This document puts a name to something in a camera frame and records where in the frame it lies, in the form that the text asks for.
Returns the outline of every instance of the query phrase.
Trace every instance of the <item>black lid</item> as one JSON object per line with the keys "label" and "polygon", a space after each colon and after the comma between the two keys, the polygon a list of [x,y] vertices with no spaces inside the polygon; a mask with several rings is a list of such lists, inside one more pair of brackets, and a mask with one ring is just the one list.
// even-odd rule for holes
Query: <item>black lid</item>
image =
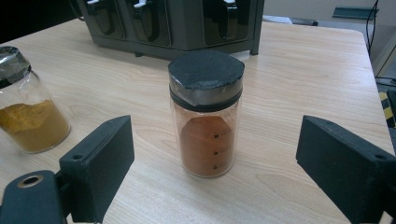
{"label": "black lid", "polygon": [[0,89],[26,77],[30,69],[29,62],[17,48],[0,47]]}
{"label": "black lid", "polygon": [[242,62],[219,51],[186,53],[168,65],[171,97],[197,112],[227,108],[241,96],[244,69]]}

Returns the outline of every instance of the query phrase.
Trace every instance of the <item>wooden table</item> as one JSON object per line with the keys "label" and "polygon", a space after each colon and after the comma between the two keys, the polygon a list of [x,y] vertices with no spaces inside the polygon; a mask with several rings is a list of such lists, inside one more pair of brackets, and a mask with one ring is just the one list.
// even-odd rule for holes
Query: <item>wooden table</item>
{"label": "wooden table", "polygon": [[180,165],[168,61],[95,46],[81,21],[4,45],[30,61],[72,131],[56,148],[33,155],[1,133],[0,199],[20,175],[57,172],[63,154],[122,115],[132,116],[135,161],[105,223],[348,223],[295,160],[303,115],[329,119],[393,153],[358,32],[263,23],[260,54],[244,61],[235,163],[210,179]]}

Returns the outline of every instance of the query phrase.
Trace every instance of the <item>powder in jar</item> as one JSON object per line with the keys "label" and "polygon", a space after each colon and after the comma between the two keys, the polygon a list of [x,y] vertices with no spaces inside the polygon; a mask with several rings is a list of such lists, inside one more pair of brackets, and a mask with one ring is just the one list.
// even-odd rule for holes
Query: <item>powder in jar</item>
{"label": "powder in jar", "polygon": [[54,147],[69,133],[69,124],[50,100],[36,105],[15,104],[1,109],[0,127],[27,152]]}
{"label": "powder in jar", "polygon": [[183,165],[196,175],[221,175],[233,163],[233,143],[233,130],[222,117],[190,119],[180,135]]}

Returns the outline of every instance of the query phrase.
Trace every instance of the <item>turmeric powder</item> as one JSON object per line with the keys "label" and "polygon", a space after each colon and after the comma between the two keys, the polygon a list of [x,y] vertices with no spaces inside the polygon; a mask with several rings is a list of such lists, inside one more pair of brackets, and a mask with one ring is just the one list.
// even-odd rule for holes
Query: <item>turmeric powder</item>
{"label": "turmeric powder", "polygon": [[50,100],[36,105],[15,104],[1,109],[0,127],[29,153],[58,145],[70,129],[64,116]]}

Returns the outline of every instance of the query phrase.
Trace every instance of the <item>glass jar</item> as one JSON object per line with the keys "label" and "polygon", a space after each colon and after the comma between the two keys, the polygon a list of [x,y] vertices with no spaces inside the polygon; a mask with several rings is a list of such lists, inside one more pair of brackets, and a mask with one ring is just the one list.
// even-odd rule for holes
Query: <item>glass jar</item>
{"label": "glass jar", "polygon": [[183,166],[202,177],[226,173],[233,165],[244,64],[225,53],[200,50],[168,68]]}
{"label": "glass jar", "polygon": [[0,128],[28,153],[55,147],[70,131],[50,93],[14,47],[0,47]]}

